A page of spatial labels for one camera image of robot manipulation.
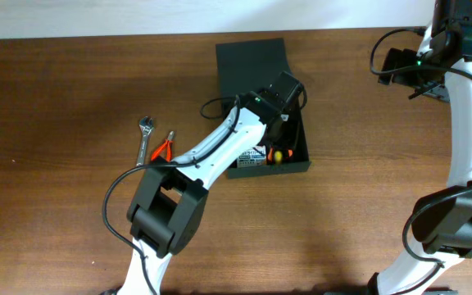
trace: white label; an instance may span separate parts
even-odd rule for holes
[[[238,159],[236,159],[236,166],[238,168],[263,166],[267,162],[266,147],[255,146],[243,152]]]

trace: open box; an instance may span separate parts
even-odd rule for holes
[[[291,73],[283,39],[268,39],[216,45],[221,97],[229,97],[270,85],[282,71]],[[222,103],[225,113],[231,105]],[[305,172],[309,169],[309,151],[299,102],[291,116],[299,121],[293,159],[280,165],[238,168],[236,161],[227,169],[229,179]]]

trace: silver wrench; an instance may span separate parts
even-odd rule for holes
[[[151,137],[151,132],[154,130],[152,118],[144,117],[139,121],[139,128],[141,129],[141,145],[139,146],[138,162],[136,166],[145,164],[145,155],[147,154],[148,139]]]

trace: robotic arm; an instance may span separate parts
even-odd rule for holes
[[[404,67],[416,70],[398,73]],[[415,89],[410,99],[424,94],[451,103],[448,188],[416,203],[414,220],[408,220],[409,247],[369,284],[371,294],[418,295],[449,267],[472,257],[472,79],[460,74],[472,75],[472,0],[437,0],[418,52],[391,49],[383,71],[395,74],[381,72],[380,83]]]
[[[143,167],[145,174],[127,212],[132,243],[140,251],[134,247],[119,294],[159,294],[171,257],[185,248],[200,225],[209,188],[243,152],[262,140],[281,137],[281,115],[299,107],[303,91],[299,81],[283,72],[269,88],[237,96],[225,121],[192,150],[171,163],[159,158]],[[161,188],[175,189],[179,202]]]

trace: red pliers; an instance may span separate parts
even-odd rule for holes
[[[152,153],[151,161],[154,161],[154,159],[160,156],[161,152],[163,152],[163,150],[165,149],[167,150],[166,160],[170,161],[170,159],[172,158],[172,149],[170,148],[170,146],[173,143],[172,141],[173,138],[174,138],[174,131],[171,131],[167,139],[165,139],[165,142],[159,148],[157,148],[156,151]]]

